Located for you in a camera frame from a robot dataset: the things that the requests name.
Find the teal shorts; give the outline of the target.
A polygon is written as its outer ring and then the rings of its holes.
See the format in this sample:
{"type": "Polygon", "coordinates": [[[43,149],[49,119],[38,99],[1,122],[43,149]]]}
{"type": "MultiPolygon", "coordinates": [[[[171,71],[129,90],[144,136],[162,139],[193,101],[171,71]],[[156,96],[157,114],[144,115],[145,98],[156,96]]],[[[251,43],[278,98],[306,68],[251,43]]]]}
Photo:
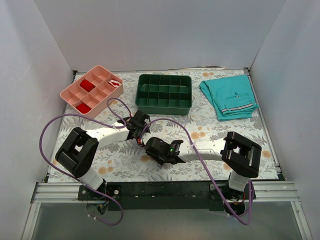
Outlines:
{"type": "Polygon", "coordinates": [[[199,88],[219,121],[248,119],[259,108],[247,75],[203,80],[199,88]]]}

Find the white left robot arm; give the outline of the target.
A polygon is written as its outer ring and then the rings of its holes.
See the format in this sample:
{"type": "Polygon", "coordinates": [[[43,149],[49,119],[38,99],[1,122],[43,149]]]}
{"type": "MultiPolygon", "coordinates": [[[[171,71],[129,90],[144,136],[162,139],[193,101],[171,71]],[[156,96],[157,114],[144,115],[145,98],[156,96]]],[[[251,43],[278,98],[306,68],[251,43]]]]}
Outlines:
{"type": "Polygon", "coordinates": [[[89,186],[95,200],[106,196],[103,178],[92,167],[96,151],[117,142],[138,140],[150,116],[138,110],[134,116],[115,122],[112,127],[83,130],[74,128],[55,155],[55,159],[71,175],[89,186]]]}

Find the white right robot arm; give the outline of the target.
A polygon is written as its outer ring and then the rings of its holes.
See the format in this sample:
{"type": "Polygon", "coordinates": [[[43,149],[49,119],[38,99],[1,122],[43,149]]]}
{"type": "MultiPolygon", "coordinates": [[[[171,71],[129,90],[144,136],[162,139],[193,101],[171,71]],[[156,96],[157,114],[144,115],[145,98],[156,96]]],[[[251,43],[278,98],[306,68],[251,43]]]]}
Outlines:
{"type": "Polygon", "coordinates": [[[243,195],[249,179],[259,175],[262,147],[234,131],[213,142],[197,143],[195,147],[183,140],[167,143],[148,132],[141,143],[147,155],[160,165],[196,161],[197,153],[206,161],[225,162],[232,169],[226,186],[227,195],[232,199],[243,195]]]}

